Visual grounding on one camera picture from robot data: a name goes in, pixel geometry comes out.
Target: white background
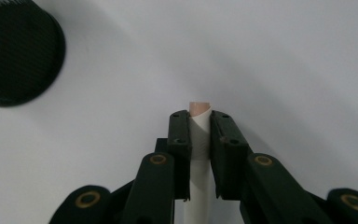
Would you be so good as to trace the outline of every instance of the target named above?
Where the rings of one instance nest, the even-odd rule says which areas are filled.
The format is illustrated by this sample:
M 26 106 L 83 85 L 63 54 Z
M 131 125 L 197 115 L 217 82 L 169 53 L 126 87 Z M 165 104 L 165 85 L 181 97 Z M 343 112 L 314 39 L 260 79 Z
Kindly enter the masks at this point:
M 67 53 L 45 94 L 0 108 L 0 223 L 48 223 L 75 189 L 126 184 L 189 101 L 231 115 L 305 189 L 358 190 L 358 1 L 36 3 Z M 238 203 L 212 208 L 241 223 Z

